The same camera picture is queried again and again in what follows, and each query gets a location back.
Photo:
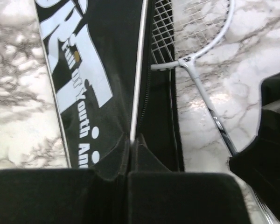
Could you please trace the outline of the black sport racket bag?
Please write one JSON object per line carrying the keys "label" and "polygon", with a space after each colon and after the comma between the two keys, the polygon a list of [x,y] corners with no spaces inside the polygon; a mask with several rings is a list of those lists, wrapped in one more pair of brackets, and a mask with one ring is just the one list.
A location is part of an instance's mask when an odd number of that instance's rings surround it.
{"label": "black sport racket bag", "polygon": [[173,20],[169,0],[37,0],[40,37],[67,164],[90,168],[120,138],[143,137],[171,171],[184,171],[175,70],[154,71]]}

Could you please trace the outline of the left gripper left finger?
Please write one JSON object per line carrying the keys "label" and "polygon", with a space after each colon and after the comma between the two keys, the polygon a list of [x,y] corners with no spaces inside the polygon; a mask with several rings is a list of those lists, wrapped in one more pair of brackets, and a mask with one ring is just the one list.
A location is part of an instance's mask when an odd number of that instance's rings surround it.
{"label": "left gripper left finger", "polygon": [[129,142],[89,169],[0,170],[0,224],[123,224]]}

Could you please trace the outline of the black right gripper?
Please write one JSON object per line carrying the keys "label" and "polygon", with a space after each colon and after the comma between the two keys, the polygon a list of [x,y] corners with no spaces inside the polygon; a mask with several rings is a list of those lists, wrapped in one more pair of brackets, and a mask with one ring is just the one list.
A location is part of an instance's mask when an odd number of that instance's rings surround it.
{"label": "black right gripper", "polygon": [[280,221],[280,73],[261,84],[255,139],[229,160],[231,172],[249,184]]}

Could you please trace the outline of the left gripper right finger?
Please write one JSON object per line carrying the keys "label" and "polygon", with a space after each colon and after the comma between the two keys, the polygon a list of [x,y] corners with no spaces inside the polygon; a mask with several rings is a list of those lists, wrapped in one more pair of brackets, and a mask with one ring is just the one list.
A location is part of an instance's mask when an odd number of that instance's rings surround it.
{"label": "left gripper right finger", "polygon": [[249,224],[242,191],[224,173],[169,171],[139,137],[131,150],[129,224]]}

